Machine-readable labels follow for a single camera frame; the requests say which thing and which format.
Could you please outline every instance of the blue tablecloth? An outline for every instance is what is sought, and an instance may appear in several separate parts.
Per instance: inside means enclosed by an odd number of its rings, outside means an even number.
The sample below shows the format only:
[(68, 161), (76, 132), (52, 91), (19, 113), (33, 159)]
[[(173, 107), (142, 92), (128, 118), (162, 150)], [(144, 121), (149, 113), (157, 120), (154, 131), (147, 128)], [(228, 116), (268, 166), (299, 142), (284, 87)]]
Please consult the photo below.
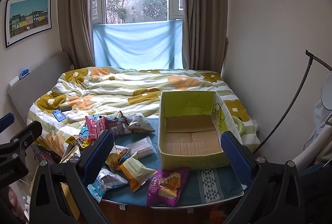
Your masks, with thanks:
[[(135, 133), (116, 136), (115, 144), (126, 146), (149, 135), (153, 147), (158, 152), (158, 119), (149, 119), (149, 121), (156, 130), (155, 133)], [(161, 168), (159, 154), (151, 154), (139, 161), (148, 168)], [(121, 171), (116, 171), (116, 173), (126, 178)], [(122, 204), (145, 206), (149, 184), (150, 181), (147, 181), (134, 193), (130, 191), (129, 184), (117, 189), (111, 189), (106, 192), (104, 200)], [(177, 206), (214, 202), (238, 195), (241, 192), (241, 184), (230, 166), (207, 170), (193, 170), (189, 172), (187, 182), (181, 192)]]

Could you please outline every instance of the floral blanket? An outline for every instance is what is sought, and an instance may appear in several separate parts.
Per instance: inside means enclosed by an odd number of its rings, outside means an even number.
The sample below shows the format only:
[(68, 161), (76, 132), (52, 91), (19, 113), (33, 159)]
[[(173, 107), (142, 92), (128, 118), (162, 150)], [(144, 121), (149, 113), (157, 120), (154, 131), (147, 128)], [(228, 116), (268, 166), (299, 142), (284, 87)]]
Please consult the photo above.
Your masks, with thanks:
[[(145, 117), (158, 117), (160, 95), (169, 90), (216, 91), (233, 116), (240, 118), (246, 133), (243, 144), (254, 150), (259, 140), (253, 122), (240, 100), (215, 72), (194, 70), (122, 70), (113, 67), (88, 67), (61, 75), (57, 84), (30, 108), (27, 123), (41, 122), (43, 133), (37, 142), (63, 155), (71, 135), (79, 134), (85, 116), (141, 112)], [(58, 122), (55, 109), (72, 107)]]

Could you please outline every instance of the framed picture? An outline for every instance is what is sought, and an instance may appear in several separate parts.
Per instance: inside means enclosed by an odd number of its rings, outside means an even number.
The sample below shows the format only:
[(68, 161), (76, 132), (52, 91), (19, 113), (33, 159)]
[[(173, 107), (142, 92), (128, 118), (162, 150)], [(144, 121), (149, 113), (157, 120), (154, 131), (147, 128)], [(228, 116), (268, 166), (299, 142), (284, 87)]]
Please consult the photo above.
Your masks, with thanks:
[(51, 0), (7, 0), (6, 48), (28, 36), (51, 28)]

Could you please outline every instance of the pink snack bag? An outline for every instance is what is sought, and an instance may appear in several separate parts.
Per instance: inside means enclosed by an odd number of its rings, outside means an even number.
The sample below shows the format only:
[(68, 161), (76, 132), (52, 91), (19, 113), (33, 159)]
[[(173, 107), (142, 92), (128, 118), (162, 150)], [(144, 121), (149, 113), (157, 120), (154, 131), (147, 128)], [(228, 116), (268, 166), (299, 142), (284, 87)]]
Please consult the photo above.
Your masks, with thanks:
[(180, 198), (181, 190), (187, 180), (189, 168), (175, 172), (157, 169), (147, 191), (146, 206), (164, 202), (175, 206)]
[(102, 116), (98, 120), (94, 120), (85, 116), (86, 125), (89, 131), (89, 140), (94, 141), (99, 138), (99, 135), (103, 130), (106, 130), (106, 120), (107, 118)]

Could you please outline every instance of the screw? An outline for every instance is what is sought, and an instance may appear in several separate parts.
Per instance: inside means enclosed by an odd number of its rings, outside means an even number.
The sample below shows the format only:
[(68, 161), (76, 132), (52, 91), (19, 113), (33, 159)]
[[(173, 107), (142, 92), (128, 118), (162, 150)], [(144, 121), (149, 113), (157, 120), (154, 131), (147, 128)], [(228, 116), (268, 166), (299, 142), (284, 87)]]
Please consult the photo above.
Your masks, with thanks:
[(287, 165), (291, 168), (295, 167), (295, 163), (291, 160), (287, 161)]
[(256, 160), (257, 160), (258, 163), (264, 163), (265, 162), (264, 157), (257, 157)]
[(76, 162), (78, 162), (78, 160), (79, 160), (79, 157), (77, 157), (77, 156), (74, 155), (74, 156), (72, 156), (72, 157), (70, 158), (69, 161), (70, 161), (71, 163), (76, 163)]
[(46, 164), (47, 164), (47, 161), (46, 161), (46, 160), (42, 160), (42, 161), (40, 162), (40, 166), (42, 166), (42, 167), (46, 166)]

